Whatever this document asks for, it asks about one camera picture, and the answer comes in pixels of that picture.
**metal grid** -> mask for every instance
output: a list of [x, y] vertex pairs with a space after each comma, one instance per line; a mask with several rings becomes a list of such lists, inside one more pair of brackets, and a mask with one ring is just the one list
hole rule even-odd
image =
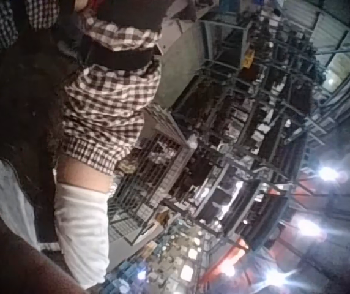
[[[298, 181], [297, 175], [300, 168], [308, 164], [310, 151], [306, 146], [310, 138], [320, 145], [325, 144], [320, 137], [327, 131], [322, 127], [320, 119], [316, 121], [311, 114], [317, 112], [321, 99], [329, 99], [330, 93], [321, 86], [321, 72], [325, 68], [317, 62], [316, 50], [312, 48], [308, 34], [297, 34], [290, 24], [282, 23], [267, 39], [264, 32], [271, 28], [264, 28], [266, 22], [263, 19], [253, 21], [256, 26], [229, 25], [220, 17], [204, 20], [209, 59], [198, 73], [199, 77], [193, 80], [194, 85], [188, 87], [189, 93], [174, 107], [174, 117], [198, 130], [200, 140], [207, 146], [218, 149], [223, 142], [227, 144], [229, 148], [223, 152], [226, 153], [223, 161], [243, 172], [239, 179], [245, 182], [245, 186], [240, 194], [243, 198], [249, 194], [250, 199], [233, 203], [239, 213], [230, 212], [223, 219], [223, 227], [219, 231], [200, 224], [186, 212], [173, 209], [213, 233], [218, 240], [239, 247], [228, 238], [228, 234], [235, 231], [248, 239], [256, 238], [258, 242], [254, 249], [259, 249], [272, 231], [272, 228], [266, 227], [266, 232], [258, 236], [264, 226], [260, 219], [267, 215], [272, 218], [272, 226], [277, 226], [288, 207], [288, 200], [294, 200], [291, 191], [296, 185], [310, 195], [314, 194]], [[211, 30], [212, 26], [226, 26], [232, 31], [226, 37], [223, 34], [217, 37]], [[258, 37], [264, 39], [265, 43], [271, 42], [268, 46], [271, 49], [267, 50], [270, 50], [267, 54], [256, 52], [254, 65], [258, 68], [258, 73], [250, 79], [240, 74], [242, 52], [244, 47], [261, 46]], [[238, 57], [231, 58], [235, 51]], [[285, 84], [283, 88], [277, 89], [274, 84], [277, 80]], [[241, 111], [243, 116], [237, 117], [233, 110]], [[258, 131], [263, 119], [261, 115], [268, 111], [273, 111], [270, 129], [263, 134], [262, 143], [256, 143], [250, 138]], [[238, 136], [230, 137], [226, 134], [225, 125], [229, 119], [241, 125]], [[285, 126], [288, 119], [291, 120], [289, 127]], [[246, 157], [249, 158], [249, 165], [244, 164]], [[279, 184], [286, 183], [291, 185], [289, 190], [279, 188]], [[285, 201], [271, 203], [273, 199], [266, 192], [268, 189], [281, 194]], [[264, 194], [264, 200], [255, 203], [254, 199], [261, 193]], [[247, 229], [242, 225], [246, 218], [250, 221]]]
[[[134, 148], [127, 162], [134, 172], [126, 174], [108, 202], [110, 238], [143, 231], [155, 213], [164, 194], [159, 187], [176, 160], [181, 146], [172, 138], [154, 132]], [[128, 240], [132, 244], [139, 237]]]

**metal beam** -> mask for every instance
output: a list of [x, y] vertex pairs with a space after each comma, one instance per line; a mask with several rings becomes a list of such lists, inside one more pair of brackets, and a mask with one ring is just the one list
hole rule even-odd
[[[344, 34], [341, 36], [341, 39], [338, 41], [337, 46], [335, 47], [335, 50], [337, 51], [338, 49], [340, 49], [342, 43], [344, 42], [346, 36], [349, 34], [349, 31], [345, 31]], [[332, 54], [329, 59], [326, 62], [326, 67], [329, 67], [330, 63], [332, 62], [333, 58], [334, 58], [335, 54]]]

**checkered shirt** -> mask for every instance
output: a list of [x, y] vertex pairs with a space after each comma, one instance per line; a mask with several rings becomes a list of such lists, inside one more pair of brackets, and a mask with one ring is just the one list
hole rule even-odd
[[[118, 28], [90, 12], [82, 17], [86, 34], [113, 51], [152, 48], [157, 32]], [[143, 126], [140, 112], [154, 98], [160, 64], [152, 60], [134, 71], [108, 70], [94, 64], [65, 87], [64, 152], [94, 169], [111, 174], [134, 146]]]
[[[13, 23], [12, 0], [0, 0], [0, 52], [18, 37]], [[34, 29], [55, 24], [59, 0], [26, 0]], [[87, 11], [81, 16], [85, 34], [113, 51], [152, 48], [160, 34], [135, 28], [118, 28], [96, 19]], [[140, 110], [155, 96], [160, 64], [152, 60], [134, 71], [109, 70], [93, 65], [82, 70], [65, 87], [63, 149], [66, 155], [111, 174], [117, 161], [135, 144], [144, 124]]]

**bright light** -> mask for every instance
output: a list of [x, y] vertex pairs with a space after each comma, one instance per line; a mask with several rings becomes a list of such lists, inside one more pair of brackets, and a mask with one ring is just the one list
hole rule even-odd
[[330, 167], [323, 167], [319, 171], [319, 176], [324, 181], [334, 181], [338, 178], [338, 173]]
[[146, 278], [146, 271], [140, 271], [137, 275], [137, 278], [142, 281], [142, 280], [145, 280]]
[[280, 287], [286, 282], [286, 274], [279, 273], [278, 271], [269, 271], [266, 275], [266, 283], [268, 285]]
[[189, 257], [190, 259], [196, 260], [196, 259], [197, 259], [197, 256], [198, 256], [198, 251], [197, 251], [197, 250], [191, 248], [191, 249], [188, 251], [188, 257]]
[[236, 182], [236, 185], [235, 185], [237, 188], [241, 188], [243, 187], [243, 181], [238, 181]]
[[204, 192], [202, 192], [202, 194], [201, 194], [201, 198], [205, 198], [208, 195], [209, 191], [210, 191], [209, 188], [205, 188]]
[[227, 213], [228, 210], [229, 210], [229, 205], [225, 205], [225, 206], [222, 207], [222, 213], [223, 214]]
[[317, 237], [321, 235], [321, 228], [310, 220], [302, 219], [297, 224], [301, 233], [305, 236]]
[[222, 263], [220, 271], [228, 277], [233, 277], [235, 275], [235, 268], [228, 260]]
[[194, 270], [188, 265], [185, 265], [181, 271], [181, 279], [190, 282], [192, 280], [193, 273]]

